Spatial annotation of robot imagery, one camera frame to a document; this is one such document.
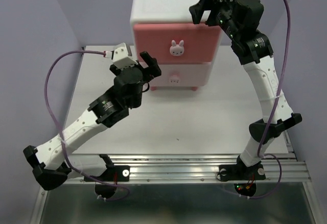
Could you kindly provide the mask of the light pink drawer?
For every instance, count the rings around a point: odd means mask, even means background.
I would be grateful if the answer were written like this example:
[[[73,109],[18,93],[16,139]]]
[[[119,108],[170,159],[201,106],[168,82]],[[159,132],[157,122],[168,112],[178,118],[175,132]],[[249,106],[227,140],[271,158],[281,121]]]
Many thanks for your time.
[[[212,63],[162,64],[161,76],[150,82],[150,87],[201,87],[207,84]]]

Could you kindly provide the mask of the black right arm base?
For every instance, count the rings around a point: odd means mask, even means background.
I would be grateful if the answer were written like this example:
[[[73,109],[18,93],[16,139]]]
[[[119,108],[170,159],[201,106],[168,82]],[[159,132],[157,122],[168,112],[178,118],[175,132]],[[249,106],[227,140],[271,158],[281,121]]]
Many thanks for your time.
[[[262,181],[266,179],[265,171],[261,163],[251,167],[239,164],[225,164],[219,166],[216,178],[221,182],[256,180]]]

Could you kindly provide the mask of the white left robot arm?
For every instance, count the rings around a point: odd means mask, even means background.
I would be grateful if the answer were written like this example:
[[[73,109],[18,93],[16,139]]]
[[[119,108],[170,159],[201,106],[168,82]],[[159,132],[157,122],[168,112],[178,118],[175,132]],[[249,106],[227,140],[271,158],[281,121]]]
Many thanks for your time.
[[[131,109],[141,106],[143,86],[161,76],[156,58],[147,52],[140,57],[147,67],[132,58],[123,48],[116,51],[87,51],[112,61],[110,71],[115,75],[113,86],[99,96],[66,129],[63,129],[53,111],[48,109],[58,129],[58,135],[39,146],[27,146],[23,154],[32,167],[35,180],[44,190],[53,190],[66,180],[78,176],[104,184],[113,176],[113,164],[108,156],[99,155],[95,161],[88,160],[78,169],[69,160],[75,150],[97,134],[126,118]]]

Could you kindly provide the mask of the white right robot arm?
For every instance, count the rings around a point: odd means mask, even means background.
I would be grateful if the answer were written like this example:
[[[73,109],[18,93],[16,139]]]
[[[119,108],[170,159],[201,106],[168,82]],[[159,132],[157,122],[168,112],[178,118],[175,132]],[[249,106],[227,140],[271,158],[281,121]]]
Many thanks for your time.
[[[276,74],[273,49],[268,37],[258,30],[264,6],[260,0],[199,0],[190,6],[193,24],[219,26],[231,40],[231,49],[249,75],[262,110],[262,119],[249,125],[250,139],[235,165],[241,178],[253,173],[270,143],[285,130],[299,124],[302,116],[293,112]]]

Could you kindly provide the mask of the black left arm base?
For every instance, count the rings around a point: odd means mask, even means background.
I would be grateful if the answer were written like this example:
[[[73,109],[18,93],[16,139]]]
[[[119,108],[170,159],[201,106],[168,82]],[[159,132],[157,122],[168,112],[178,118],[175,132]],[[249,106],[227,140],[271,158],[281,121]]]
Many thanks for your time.
[[[102,182],[129,182],[130,166],[129,165],[114,165],[105,169],[99,176],[91,177]]]

